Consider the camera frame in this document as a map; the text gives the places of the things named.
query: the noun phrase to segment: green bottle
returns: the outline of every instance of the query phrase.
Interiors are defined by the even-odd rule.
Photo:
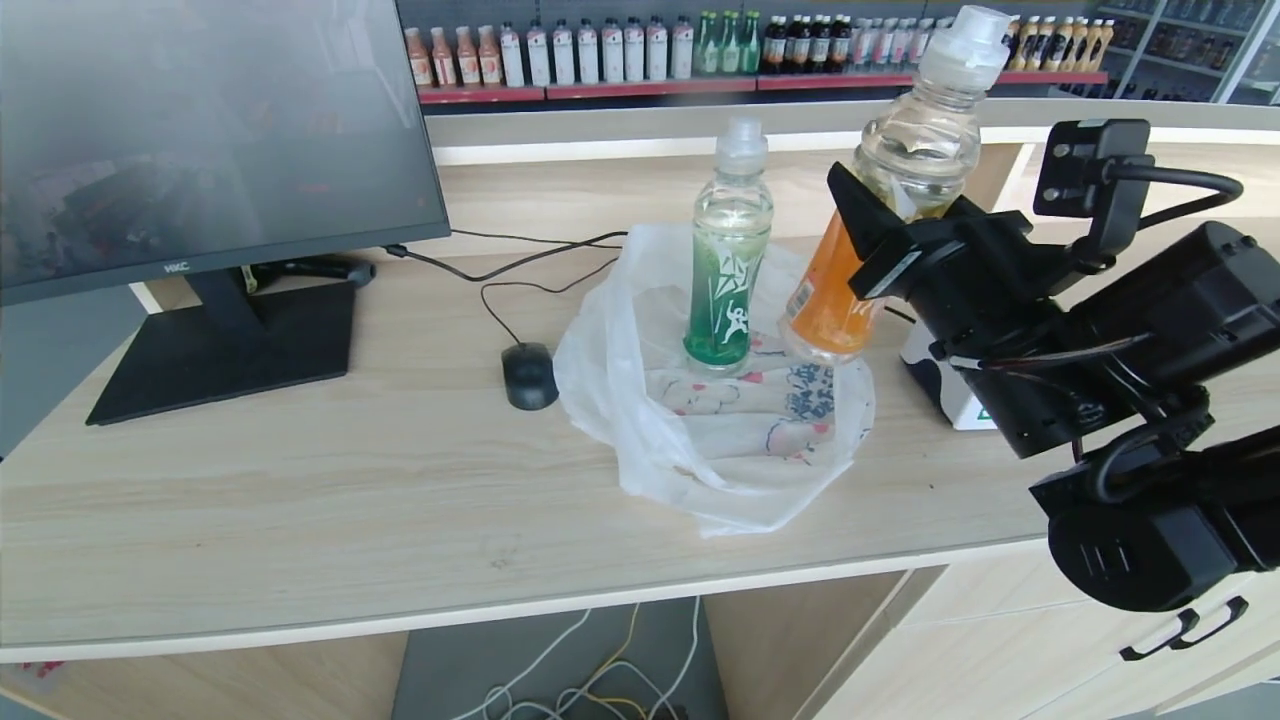
[[[746,27],[742,28],[742,38],[739,41],[742,47],[742,61],[739,69],[742,74],[754,76],[760,69],[760,13],[748,10]]]
[[[716,13],[704,10],[698,31],[698,53],[694,65],[700,76],[713,76],[719,69],[719,44],[716,41]]]
[[[737,42],[737,10],[724,10],[724,28],[723,35],[721,35],[721,74],[737,74],[737,64],[741,61],[742,46]]]

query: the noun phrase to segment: black computer mouse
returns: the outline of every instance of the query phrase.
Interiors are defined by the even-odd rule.
[[[507,401],[521,410],[541,410],[559,397],[552,351],[540,342],[521,342],[503,350],[502,379]]]

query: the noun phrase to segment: monitor stand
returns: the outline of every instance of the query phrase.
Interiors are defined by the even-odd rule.
[[[86,424],[347,374],[355,283],[248,297],[238,268],[187,281],[204,305],[142,323]]]

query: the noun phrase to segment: plastic bag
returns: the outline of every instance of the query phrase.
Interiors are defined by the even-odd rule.
[[[694,514],[704,536],[767,533],[852,464],[876,413],[861,361],[788,357],[773,329],[805,269],[769,246],[751,297],[751,354],[736,378],[684,350],[692,228],[636,225],[556,350],[573,424],[612,445],[622,489]]]

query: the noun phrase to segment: bottle cap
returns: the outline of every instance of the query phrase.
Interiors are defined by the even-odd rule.
[[[991,90],[1009,60],[1009,47],[1001,42],[1009,23],[1009,15],[988,8],[960,8],[955,23],[929,40],[920,77],[960,90]]]
[[[769,141],[758,118],[730,118],[728,132],[716,138],[716,169],[735,176],[764,170]]]

